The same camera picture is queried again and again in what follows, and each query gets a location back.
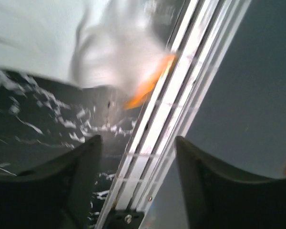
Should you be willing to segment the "white glove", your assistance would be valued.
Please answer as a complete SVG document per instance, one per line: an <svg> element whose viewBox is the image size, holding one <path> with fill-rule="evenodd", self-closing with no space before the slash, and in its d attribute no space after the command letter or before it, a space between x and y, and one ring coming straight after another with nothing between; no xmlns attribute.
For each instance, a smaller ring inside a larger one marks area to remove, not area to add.
<svg viewBox="0 0 286 229"><path fill-rule="evenodd" d="M140 106L175 59L153 26L158 0L0 0L0 67Z"/></svg>

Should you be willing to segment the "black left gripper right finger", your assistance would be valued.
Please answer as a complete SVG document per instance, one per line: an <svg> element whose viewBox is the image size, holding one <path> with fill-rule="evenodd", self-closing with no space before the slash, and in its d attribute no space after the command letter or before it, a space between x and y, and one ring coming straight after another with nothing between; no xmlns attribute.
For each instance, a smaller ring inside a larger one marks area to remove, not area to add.
<svg viewBox="0 0 286 229"><path fill-rule="evenodd" d="M190 228L286 229L286 178L238 169L182 136L175 148Z"/></svg>

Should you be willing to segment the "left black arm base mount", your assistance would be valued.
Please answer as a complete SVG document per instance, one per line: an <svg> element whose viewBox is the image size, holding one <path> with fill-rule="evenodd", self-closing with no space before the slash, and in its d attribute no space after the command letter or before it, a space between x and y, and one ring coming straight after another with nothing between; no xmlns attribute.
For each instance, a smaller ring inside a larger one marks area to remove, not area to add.
<svg viewBox="0 0 286 229"><path fill-rule="evenodd" d="M144 212L135 210L112 210L102 229L138 229L144 216Z"/></svg>

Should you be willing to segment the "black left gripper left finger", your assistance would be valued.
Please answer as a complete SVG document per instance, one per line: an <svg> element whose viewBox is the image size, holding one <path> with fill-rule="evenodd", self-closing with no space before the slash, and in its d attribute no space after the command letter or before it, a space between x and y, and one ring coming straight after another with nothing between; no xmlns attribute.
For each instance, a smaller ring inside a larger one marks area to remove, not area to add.
<svg viewBox="0 0 286 229"><path fill-rule="evenodd" d="M0 229L86 229L102 137L16 176L0 174Z"/></svg>

